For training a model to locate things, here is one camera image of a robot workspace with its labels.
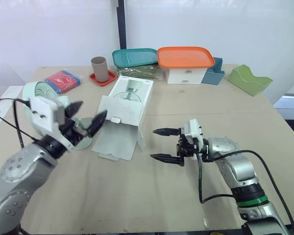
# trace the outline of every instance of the black cable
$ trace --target black cable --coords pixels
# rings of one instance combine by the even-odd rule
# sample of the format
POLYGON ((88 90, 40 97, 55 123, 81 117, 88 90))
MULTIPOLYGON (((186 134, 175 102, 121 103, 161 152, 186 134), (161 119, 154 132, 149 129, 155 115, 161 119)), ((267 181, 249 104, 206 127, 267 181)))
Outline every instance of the black cable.
MULTIPOLYGON (((5 120, 5 119, 4 119, 4 118, 2 118, 2 117, 0 117, 0 119, 1 119, 2 121, 4 121, 6 124, 8 124, 8 125, 10 125, 10 126, 12 126, 12 127, 14 127, 14 128, 16 129, 16 126, 15 126, 15 125, 13 125, 12 123, 8 122, 7 120, 5 120)), ((30 137, 30 138, 31 138, 33 141, 37 141, 37 139, 36 139, 36 138, 34 138, 33 136, 30 136, 28 133, 26 133, 26 132, 22 131, 21 129, 20 129, 20 132, 22 132, 24 135, 26 135, 26 136, 30 137)))
POLYGON ((199 193, 199 201, 201 204, 204 204, 205 202, 217 198, 217 197, 234 197, 232 194, 216 194, 212 195, 210 197, 207 197, 205 199, 202 199, 202 186, 201 186, 201 181, 202 181, 202 164, 200 160, 200 156, 196 154, 197 156, 197 162, 198 162, 198 193, 199 193))
POLYGON ((263 166, 264 166, 264 168, 265 168, 265 170, 266 170, 266 172, 267 172, 267 174, 268 174, 268 176, 269 176, 269 178, 271 180, 271 183, 272 183, 272 185, 273 185, 276 193, 278 194, 278 196, 279 196, 279 198, 280 198, 280 200, 282 202, 282 205, 283 205, 283 207, 284 207, 284 209, 286 211, 286 214, 289 217, 289 220, 291 222, 292 229, 294 231, 294 220, 293 220, 293 217, 291 215, 291 212, 290 212, 288 206, 286 205, 286 203, 284 201, 284 198, 282 197, 282 194, 280 193, 280 191, 278 189, 278 186, 276 185, 276 183, 275 183, 275 181, 273 179, 273 176, 271 175, 271 172, 270 172, 267 164, 265 163, 264 159, 258 153, 256 153, 255 151, 252 151, 252 150, 239 150, 239 151, 235 151, 235 152, 224 154, 224 155, 222 155, 220 157, 217 157, 217 158, 214 159, 214 161, 220 160, 222 158, 226 158, 228 156, 231 156, 231 155, 234 155, 234 154, 238 154, 238 153, 252 153, 252 154, 254 154, 261 161, 261 163, 263 164, 263 166))
POLYGON ((25 104, 27 107, 30 107, 29 101, 25 101, 25 100, 22 100, 22 99, 19 99, 19 98, 15 98, 15 99, 13 99, 13 98, 2 98, 1 99, 0 98, 0 101, 1 100, 13 100, 13 115, 14 115, 14 121, 15 121, 15 128, 16 128, 16 131, 18 133, 21 148, 24 148, 24 142, 23 142, 23 138, 22 138, 22 135, 21 135, 18 116, 17 116, 17 111, 16 111, 16 102, 18 101, 20 103, 25 104))
POLYGON ((21 148, 24 148, 24 142, 23 142, 23 138, 22 138, 22 135, 21 135, 21 132, 20 132, 20 126, 19 126, 18 116, 17 116, 17 113, 16 113, 16 99, 13 101, 13 115, 14 115, 14 121, 15 121, 16 131, 18 133, 18 137, 19 137, 21 148))
POLYGON ((26 232, 24 229, 20 227, 19 232, 21 232, 23 235, 30 235, 28 232, 26 232))

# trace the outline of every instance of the robotic arm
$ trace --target robotic arm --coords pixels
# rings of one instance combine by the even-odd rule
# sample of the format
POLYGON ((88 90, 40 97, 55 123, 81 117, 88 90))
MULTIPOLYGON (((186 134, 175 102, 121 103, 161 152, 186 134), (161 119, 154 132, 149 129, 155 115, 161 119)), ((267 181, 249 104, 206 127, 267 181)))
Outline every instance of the robotic arm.
POLYGON ((45 136, 9 158, 0 171, 0 235, 19 233, 27 204, 47 181, 57 159, 103 125, 107 111, 98 114, 87 129, 76 128, 71 117, 81 104, 64 109, 57 100, 39 96, 30 100, 33 122, 45 136))
POLYGON ((228 138, 203 139, 201 127, 192 119, 182 128, 162 128, 153 131, 163 136, 179 136, 177 155, 152 154, 165 163, 184 165, 184 157, 196 159, 201 154, 202 162, 215 162, 226 184, 236 200, 237 209, 246 223, 242 225, 245 235, 288 235, 273 204, 268 201, 261 188, 252 163, 243 154, 222 157, 239 150, 237 144, 228 138))

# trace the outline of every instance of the red saucer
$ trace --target red saucer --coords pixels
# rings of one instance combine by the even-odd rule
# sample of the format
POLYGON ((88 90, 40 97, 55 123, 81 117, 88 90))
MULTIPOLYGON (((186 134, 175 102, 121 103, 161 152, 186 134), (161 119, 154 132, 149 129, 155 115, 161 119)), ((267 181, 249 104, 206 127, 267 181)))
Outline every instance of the red saucer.
POLYGON ((90 78, 93 82, 95 82, 98 86, 104 87, 104 86, 108 85, 109 83, 115 81, 116 78, 117 78, 117 75, 116 75, 115 73, 112 73, 112 72, 109 70, 109 80, 106 81, 106 82, 98 82, 98 81, 96 80, 96 77, 95 77, 95 75, 94 75, 93 73, 89 75, 89 78, 90 78))

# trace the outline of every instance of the teal plastic container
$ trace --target teal plastic container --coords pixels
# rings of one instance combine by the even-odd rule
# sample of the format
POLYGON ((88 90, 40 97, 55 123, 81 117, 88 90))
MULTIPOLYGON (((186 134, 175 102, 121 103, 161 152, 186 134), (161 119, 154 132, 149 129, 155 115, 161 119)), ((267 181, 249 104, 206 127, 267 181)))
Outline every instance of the teal plastic container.
POLYGON ((119 68, 158 63, 157 51, 151 48, 116 50, 112 56, 114 64, 119 68))
POLYGON ((215 64, 207 69, 204 78, 202 79, 201 83, 211 84, 211 85, 218 85, 221 79, 224 76, 224 71, 221 71, 222 67, 222 58, 214 57, 215 64))
POLYGON ((248 94, 255 96, 262 92, 273 80, 268 77, 256 77, 247 65, 240 65, 233 69, 228 81, 248 94))

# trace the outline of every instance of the white cardboard box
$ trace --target white cardboard box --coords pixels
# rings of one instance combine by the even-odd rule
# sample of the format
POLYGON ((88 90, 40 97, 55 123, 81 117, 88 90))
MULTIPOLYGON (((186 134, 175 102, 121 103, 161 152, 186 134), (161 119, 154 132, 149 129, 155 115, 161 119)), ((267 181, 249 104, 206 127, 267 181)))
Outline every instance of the white cardboard box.
POLYGON ((98 112, 108 110, 92 151, 111 160, 131 160, 136 142, 144 149, 141 127, 153 81, 120 76, 109 96, 103 95, 98 112))

